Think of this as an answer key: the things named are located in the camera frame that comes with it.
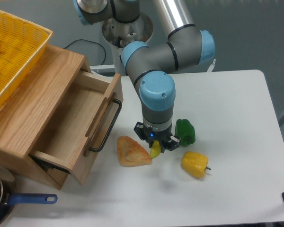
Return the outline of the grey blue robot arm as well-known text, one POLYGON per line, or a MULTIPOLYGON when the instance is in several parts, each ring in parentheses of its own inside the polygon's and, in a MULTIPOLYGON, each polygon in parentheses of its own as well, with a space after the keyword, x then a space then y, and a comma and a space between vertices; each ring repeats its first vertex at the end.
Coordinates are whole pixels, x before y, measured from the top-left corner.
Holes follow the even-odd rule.
POLYGON ((137 0, 76 0, 74 7, 83 24, 102 22, 105 39, 117 48, 116 64, 123 65, 141 101, 143 121, 134 127, 138 137, 161 151, 177 149, 181 137, 172 134, 176 98, 170 74, 210 61, 215 55, 213 36, 199 30, 183 0, 156 0, 155 9, 167 35, 156 47, 147 42, 152 22, 140 11, 137 0))

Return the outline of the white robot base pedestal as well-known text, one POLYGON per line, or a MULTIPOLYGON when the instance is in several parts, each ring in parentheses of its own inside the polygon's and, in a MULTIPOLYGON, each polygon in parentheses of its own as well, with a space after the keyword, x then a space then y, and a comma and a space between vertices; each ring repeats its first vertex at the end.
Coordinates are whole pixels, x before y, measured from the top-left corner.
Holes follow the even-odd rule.
POLYGON ((153 23, 151 19, 142 12, 137 20, 127 24, 111 18, 104 21, 102 34, 111 46, 115 72, 124 76, 125 70, 121 61, 123 49, 134 41, 142 41, 145 43, 150 41, 153 34, 153 23))

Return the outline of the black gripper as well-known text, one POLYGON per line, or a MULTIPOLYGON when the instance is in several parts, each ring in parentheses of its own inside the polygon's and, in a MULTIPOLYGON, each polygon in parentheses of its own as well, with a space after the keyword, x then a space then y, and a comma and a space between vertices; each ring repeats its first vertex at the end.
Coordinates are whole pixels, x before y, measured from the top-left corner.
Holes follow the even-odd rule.
POLYGON ((161 145, 161 153, 164 153, 165 150, 173 151, 177 149, 181 143, 180 137, 172 136, 171 126, 163 131, 154 131, 151 127, 145 127, 142 122, 137 122, 134 127, 134 132, 141 140, 149 144, 152 144, 155 140, 158 141, 161 145))

